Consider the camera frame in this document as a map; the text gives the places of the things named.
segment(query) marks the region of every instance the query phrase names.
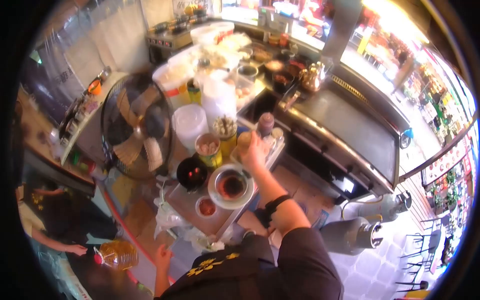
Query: hand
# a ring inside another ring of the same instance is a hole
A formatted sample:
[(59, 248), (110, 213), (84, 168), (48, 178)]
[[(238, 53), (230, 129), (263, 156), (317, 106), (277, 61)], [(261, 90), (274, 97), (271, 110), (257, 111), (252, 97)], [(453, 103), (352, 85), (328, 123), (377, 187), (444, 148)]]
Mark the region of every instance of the hand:
[(75, 253), (78, 256), (82, 256), (87, 253), (87, 248), (81, 245), (66, 245), (65, 252)]
[(168, 273), (170, 268), (170, 258), (173, 257), (172, 251), (165, 249), (165, 244), (160, 245), (155, 253), (155, 266), (158, 271)]
[(252, 131), (252, 140), (247, 152), (240, 152), (239, 154), (242, 165), (253, 175), (256, 171), (265, 168), (268, 147), (258, 136), (257, 132)]

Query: black t-shirt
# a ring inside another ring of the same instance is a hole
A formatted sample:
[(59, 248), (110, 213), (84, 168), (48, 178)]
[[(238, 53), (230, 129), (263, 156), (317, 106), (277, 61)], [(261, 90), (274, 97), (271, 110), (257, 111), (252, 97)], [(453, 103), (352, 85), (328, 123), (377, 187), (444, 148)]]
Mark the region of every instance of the black t-shirt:
[(156, 299), (342, 299), (340, 277), (318, 230), (286, 234), (277, 262), (275, 267), (227, 250), (201, 256)]

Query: plastic bag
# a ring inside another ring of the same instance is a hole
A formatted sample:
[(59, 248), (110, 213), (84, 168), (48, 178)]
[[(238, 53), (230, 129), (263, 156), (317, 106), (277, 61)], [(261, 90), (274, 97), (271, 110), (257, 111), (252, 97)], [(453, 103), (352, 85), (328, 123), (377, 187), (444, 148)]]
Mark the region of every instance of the plastic bag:
[(225, 249), (225, 244), (230, 242), (233, 235), (233, 227), (230, 225), (219, 240), (215, 236), (206, 236), (196, 227), (185, 232), (183, 238), (192, 243), (192, 247), (198, 252), (215, 252)]
[(158, 206), (156, 213), (156, 228), (153, 234), (153, 238), (156, 239), (156, 236), (164, 230), (170, 229), (177, 226), (188, 226), (189, 222), (185, 221), (179, 213), (173, 209), (167, 202), (162, 201), (161, 198), (155, 198), (154, 203)]
[(53, 250), (33, 239), (30, 242), (48, 280), (66, 299), (91, 299), (70, 267), (65, 252)]

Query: gas cylinder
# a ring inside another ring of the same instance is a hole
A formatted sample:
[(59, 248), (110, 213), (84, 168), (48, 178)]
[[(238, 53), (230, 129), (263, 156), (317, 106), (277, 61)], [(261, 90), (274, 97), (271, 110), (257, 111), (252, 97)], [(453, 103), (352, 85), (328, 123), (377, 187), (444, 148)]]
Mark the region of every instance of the gas cylinder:
[(412, 206), (412, 198), (408, 191), (406, 196), (402, 193), (397, 196), (386, 194), (379, 203), (363, 204), (359, 209), (359, 216), (369, 219), (376, 219), (382, 216), (382, 223), (392, 222), (398, 218), (398, 214), (406, 212)]
[(380, 222), (370, 224), (359, 216), (353, 220), (328, 223), (320, 233), (329, 252), (357, 255), (365, 249), (377, 248), (383, 238), (378, 237)]

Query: menu poster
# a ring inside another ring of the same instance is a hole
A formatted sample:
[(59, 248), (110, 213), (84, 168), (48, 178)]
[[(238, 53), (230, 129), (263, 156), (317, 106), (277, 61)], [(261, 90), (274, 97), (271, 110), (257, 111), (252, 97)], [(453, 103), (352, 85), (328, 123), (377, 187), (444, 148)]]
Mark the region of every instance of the menu poster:
[(195, 4), (202, 6), (207, 10), (207, 14), (213, 14), (213, 3), (212, 0), (172, 0), (173, 4), (173, 14), (179, 16), (185, 14), (185, 7), (190, 4)]
[(470, 155), (467, 155), (463, 158), (463, 165), (465, 167), (465, 174), (468, 174), (470, 173), (470, 171), (472, 171), (472, 166), (470, 165), (470, 159), (469, 159), (469, 156)]
[(422, 184), (424, 186), (434, 182), (453, 166), (455, 166), (467, 154), (466, 138), (458, 142), (450, 151), (444, 154), (441, 158), (434, 161), (422, 171)]

